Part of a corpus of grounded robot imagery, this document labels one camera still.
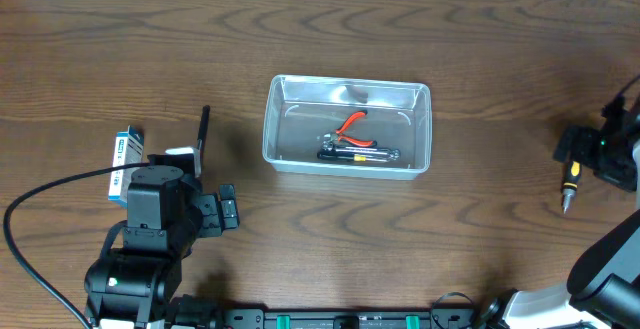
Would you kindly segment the stubby black yellow screwdriver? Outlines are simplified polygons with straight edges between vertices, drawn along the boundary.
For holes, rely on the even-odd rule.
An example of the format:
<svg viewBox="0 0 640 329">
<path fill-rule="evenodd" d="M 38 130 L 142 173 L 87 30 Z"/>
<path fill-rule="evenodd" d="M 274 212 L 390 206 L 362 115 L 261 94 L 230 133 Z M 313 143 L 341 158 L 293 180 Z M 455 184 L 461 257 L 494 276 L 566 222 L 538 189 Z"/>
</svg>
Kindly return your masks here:
<svg viewBox="0 0 640 329">
<path fill-rule="evenodd" d="M 562 182 L 562 209 L 566 213 L 574 200 L 578 183 L 582 175 L 582 165 L 577 161 L 570 161 L 565 170 Z"/>
</svg>

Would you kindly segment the black yellow precision screwdriver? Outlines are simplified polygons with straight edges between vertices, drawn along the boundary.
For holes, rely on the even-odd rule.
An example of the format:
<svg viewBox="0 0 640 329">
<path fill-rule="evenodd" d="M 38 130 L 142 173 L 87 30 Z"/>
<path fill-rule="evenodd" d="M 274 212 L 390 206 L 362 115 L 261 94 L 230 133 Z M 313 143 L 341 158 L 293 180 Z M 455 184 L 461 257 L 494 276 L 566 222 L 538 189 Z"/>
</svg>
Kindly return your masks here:
<svg viewBox="0 0 640 329">
<path fill-rule="evenodd" d="M 337 162 L 372 162 L 372 163 L 387 163 L 390 161 L 388 157 L 357 154 L 348 152 L 330 152 L 319 151 L 317 158 L 325 161 L 337 161 Z"/>
</svg>

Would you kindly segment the red black cutting pliers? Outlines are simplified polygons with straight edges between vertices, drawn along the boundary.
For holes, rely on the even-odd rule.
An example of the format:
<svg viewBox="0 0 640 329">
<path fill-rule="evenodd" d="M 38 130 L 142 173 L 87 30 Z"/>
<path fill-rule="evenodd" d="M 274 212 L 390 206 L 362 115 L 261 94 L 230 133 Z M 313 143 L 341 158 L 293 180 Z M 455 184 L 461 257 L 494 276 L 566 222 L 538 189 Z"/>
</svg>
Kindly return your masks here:
<svg viewBox="0 0 640 329">
<path fill-rule="evenodd" d="M 351 114 L 343 124 L 337 129 L 326 133 L 323 136 L 323 140 L 327 143 L 331 144 L 339 144 L 339 143 L 347 143 L 355 147 L 360 148 L 373 148 L 377 145 L 375 140 L 364 140 L 358 139 L 351 135 L 351 128 L 354 124 L 362 119 L 366 118 L 368 115 L 367 110 L 360 110 L 353 114 Z"/>
</svg>

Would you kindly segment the clear plastic container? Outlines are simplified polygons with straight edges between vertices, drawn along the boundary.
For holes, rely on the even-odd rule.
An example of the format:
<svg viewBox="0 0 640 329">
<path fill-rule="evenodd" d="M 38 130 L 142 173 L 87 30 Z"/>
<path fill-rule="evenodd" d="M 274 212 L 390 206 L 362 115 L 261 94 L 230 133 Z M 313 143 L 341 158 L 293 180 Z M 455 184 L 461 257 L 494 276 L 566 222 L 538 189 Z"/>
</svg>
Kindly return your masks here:
<svg viewBox="0 0 640 329">
<path fill-rule="evenodd" d="M 430 166 L 431 93 L 422 83 L 281 74 L 262 155 L 280 172 L 413 180 Z"/>
</svg>

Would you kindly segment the silver ratchet wrench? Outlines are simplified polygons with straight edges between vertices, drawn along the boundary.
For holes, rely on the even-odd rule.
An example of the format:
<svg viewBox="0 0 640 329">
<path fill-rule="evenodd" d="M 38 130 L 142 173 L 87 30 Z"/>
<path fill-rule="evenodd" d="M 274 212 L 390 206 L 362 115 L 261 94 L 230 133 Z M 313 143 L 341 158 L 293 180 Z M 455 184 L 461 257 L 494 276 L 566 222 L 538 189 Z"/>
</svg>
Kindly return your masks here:
<svg viewBox="0 0 640 329">
<path fill-rule="evenodd" d="M 348 152 L 348 153 L 384 156 L 390 159 L 389 162 L 396 161 L 401 157 L 401 152 L 399 149 L 390 149 L 390 148 L 377 147 L 377 146 L 373 148 L 360 148 L 360 147 L 352 146 L 347 143 L 331 144 L 331 143 L 324 142 L 319 151 Z"/>
</svg>

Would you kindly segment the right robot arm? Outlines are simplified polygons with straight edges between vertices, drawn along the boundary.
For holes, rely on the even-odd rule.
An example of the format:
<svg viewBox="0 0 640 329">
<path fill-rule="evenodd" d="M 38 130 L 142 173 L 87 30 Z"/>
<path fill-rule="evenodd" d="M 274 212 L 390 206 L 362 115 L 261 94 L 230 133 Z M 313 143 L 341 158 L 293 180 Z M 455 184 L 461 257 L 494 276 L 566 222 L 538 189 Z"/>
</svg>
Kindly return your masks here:
<svg viewBox="0 0 640 329">
<path fill-rule="evenodd" d="M 563 208 L 577 193 L 583 169 L 619 189 L 639 193 L 639 103 L 627 110 L 622 93 L 601 111 L 603 126 L 571 125 L 553 158 L 566 165 Z M 511 290 L 493 299 L 474 328 L 637 328 L 639 326 L 639 212 L 589 247 L 564 284 Z"/>
</svg>

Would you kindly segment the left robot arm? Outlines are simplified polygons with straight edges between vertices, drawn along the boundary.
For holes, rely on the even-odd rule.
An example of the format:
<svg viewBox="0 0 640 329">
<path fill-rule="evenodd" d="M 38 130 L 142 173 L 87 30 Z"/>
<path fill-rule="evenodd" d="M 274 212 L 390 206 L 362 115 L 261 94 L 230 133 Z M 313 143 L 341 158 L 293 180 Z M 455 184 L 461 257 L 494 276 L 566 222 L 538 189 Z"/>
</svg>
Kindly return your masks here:
<svg viewBox="0 0 640 329">
<path fill-rule="evenodd" d="M 127 219 L 114 225 L 85 276 L 90 324 L 145 328 L 167 317 L 182 261 L 200 238 L 239 226 L 236 190 L 205 194 L 199 179 L 173 166 L 135 170 Z"/>
</svg>

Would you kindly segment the blue white cardboard box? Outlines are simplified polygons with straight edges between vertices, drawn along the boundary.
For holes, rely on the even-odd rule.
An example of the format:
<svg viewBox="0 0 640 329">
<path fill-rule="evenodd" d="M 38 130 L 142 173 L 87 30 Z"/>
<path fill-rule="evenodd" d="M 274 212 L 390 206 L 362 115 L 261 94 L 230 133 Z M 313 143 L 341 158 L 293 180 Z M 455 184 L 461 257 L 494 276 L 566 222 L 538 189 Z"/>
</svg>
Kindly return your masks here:
<svg viewBox="0 0 640 329">
<path fill-rule="evenodd" d="M 141 163 L 144 152 L 144 136 L 129 126 L 126 131 L 118 132 L 115 138 L 113 167 Z M 134 168 L 113 171 L 110 175 L 108 200 L 127 207 L 127 191 Z"/>
</svg>

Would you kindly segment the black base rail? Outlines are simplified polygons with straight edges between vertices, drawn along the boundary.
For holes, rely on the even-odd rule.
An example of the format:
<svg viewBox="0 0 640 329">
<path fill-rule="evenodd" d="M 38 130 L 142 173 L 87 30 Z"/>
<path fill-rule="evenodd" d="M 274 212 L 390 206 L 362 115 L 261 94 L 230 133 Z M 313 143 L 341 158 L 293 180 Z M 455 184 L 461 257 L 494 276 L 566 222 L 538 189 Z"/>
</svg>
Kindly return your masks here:
<svg viewBox="0 0 640 329">
<path fill-rule="evenodd" d="M 497 304 L 481 310 L 469 300 L 450 303 L 459 292 L 448 293 L 427 309 L 412 310 L 271 310 L 259 307 L 230 308 L 216 325 L 222 329 L 471 329 L 504 328 Z"/>
</svg>

